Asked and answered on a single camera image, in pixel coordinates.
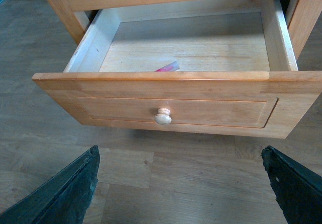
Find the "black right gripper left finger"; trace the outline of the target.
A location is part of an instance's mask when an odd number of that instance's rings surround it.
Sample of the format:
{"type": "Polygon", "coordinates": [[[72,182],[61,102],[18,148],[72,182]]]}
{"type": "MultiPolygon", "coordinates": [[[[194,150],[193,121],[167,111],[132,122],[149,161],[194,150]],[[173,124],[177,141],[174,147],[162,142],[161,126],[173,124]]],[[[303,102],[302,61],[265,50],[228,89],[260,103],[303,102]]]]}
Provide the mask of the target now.
{"type": "Polygon", "coordinates": [[[1,213],[1,223],[82,223],[97,186],[99,164],[94,145],[1,213]]]}

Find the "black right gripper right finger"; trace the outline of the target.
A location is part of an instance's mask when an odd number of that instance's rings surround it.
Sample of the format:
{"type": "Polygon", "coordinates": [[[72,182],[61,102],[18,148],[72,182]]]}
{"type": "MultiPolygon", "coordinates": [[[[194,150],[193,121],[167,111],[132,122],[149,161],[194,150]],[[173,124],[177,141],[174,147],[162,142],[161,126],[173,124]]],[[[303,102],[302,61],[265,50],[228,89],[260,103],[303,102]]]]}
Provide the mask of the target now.
{"type": "Polygon", "coordinates": [[[272,146],[261,156],[286,221],[321,223],[321,176],[272,146]]]}

